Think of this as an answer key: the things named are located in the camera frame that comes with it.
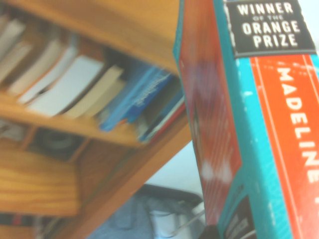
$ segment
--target shelf board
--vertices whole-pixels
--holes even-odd
[[[0,225],[1,239],[34,239],[34,228]]]
[[[132,147],[142,146],[137,141],[134,126],[131,124],[124,124],[110,132],[103,132],[98,129],[98,125],[94,119],[68,119],[65,116],[45,117],[26,110],[23,106],[17,104],[14,98],[3,92],[0,92],[0,117],[112,143]]]
[[[58,217],[80,211],[76,166],[32,152],[0,151],[0,212]]]
[[[125,156],[119,155],[117,162],[112,162],[116,164],[116,166],[113,166],[112,172],[110,172],[113,174],[112,177],[110,177],[110,173],[107,175],[103,174],[101,167],[107,168],[107,163],[101,162],[102,159],[105,159],[104,157],[96,155],[90,161],[89,172],[84,174],[84,176],[87,175],[88,177],[83,178],[81,184],[87,183],[90,185],[90,182],[87,182],[87,180],[90,180],[90,177],[95,177],[95,179],[91,179],[91,182],[96,182],[96,177],[98,177],[100,184],[95,186],[94,190],[90,190],[91,195],[85,198],[81,214],[57,229],[51,238],[87,238],[92,231],[107,220],[152,175],[171,160],[190,141],[191,133],[188,117],[186,112],[184,112],[168,127],[156,143],[147,145],[130,157],[127,156],[127,152],[122,150],[123,154],[126,153]],[[80,164],[81,176],[83,176],[83,171],[87,171],[87,167],[88,163]]]
[[[5,0],[178,74],[172,55],[179,0]]]

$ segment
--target wooden shelf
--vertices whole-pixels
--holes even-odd
[[[75,216],[76,166],[26,151],[0,151],[0,212]]]
[[[1,239],[34,239],[31,227],[0,226]]]
[[[26,110],[22,106],[18,105],[14,98],[3,92],[0,93],[0,117],[16,122],[75,133],[89,138],[96,138],[117,144],[132,147],[142,146],[142,144],[137,141],[135,129],[131,124],[124,124],[116,127],[110,132],[103,132],[98,129],[94,119],[73,120],[64,116],[48,118]]]
[[[108,162],[105,162],[105,147],[101,149],[102,146],[97,145],[92,149],[95,155],[84,156],[79,165],[82,179],[80,187],[86,188],[86,193],[82,195],[85,201],[82,213],[57,230],[51,238],[87,238],[190,141],[188,118],[184,112],[156,143],[149,144],[132,155],[124,148],[107,148],[111,154],[117,152],[117,156],[113,158],[111,155]],[[112,170],[108,169],[108,165],[113,166]]]
[[[178,74],[172,55],[179,0],[5,0]]]

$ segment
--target cream book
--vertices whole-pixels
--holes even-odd
[[[35,21],[29,21],[19,42],[0,62],[0,82],[9,85],[17,80],[43,53],[49,39],[46,31],[39,31]]]
[[[123,89],[126,81],[118,79],[114,84],[92,105],[85,113],[86,117],[93,117],[100,112],[108,103],[117,96],[117,94]]]
[[[92,87],[92,89],[69,111],[65,114],[70,118],[77,118],[90,109],[98,100],[109,93],[109,90],[119,80],[123,69],[118,66],[112,66],[108,69],[101,79]]]
[[[0,83],[28,55],[33,45],[21,41],[0,62]]]
[[[9,87],[7,92],[12,96],[22,94],[52,67],[62,50],[63,46],[58,37],[51,40],[40,57]]]
[[[90,87],[103,66],[101,61],[85,55],[78,56],[52,89],[27,108],[49,117],[61,113]]]
[[[25,30],[25,24],[17,19],[11,20],[0,36],[0,61],[11,50]]]
[[[63,73],[70,67],[78,54],[78,37],[72,34],[67,49],[62,53],[56,64],[33,86],[31,86],[17,101],[20,104],[27,104],[43,94]]]

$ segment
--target white book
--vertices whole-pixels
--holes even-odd
[[[15,69],[15,67],[33,49],[33,45],[21,41],[0,62],[0,83]]]
[[[103,62],[85,55],[78,56],[52,89],[27,108],[50,117],[59,114],[87,89],[103,66]]]
[[[39,58],[9,87],[7,92],[12,96],[22,94],[53,66],[62,50],[63,46],[59,38],[51,40]]]
[[[25,24],[14,19],[4,28],[0,36],[0,61],[11,50],[25,30]]]
[[[65,114],[70,118],[77,118],[90,109],[98,100],[107,94],[109,89],[119,80],[123,69],[118,66],[112,66],[108,69],[101,79],[92,87],[92,89],[69,111]]]
[[[58,80],[63,73],[70,67],[78,54],[77,36],[72,35],[70,44],[64,50],[62,57],[56,62],[52,69],[45,74],[38,82],[28,89],[19,99],[18,103],[26,104],[37,98],[43,91],[48,89],[51,84]]]

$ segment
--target stack of books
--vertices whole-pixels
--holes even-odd
[[[164,69],[8,7],[0,16],[0,84],[26,110],[96,118],[103,131],[132,123],[144,143],[185,109],[179,78]]]

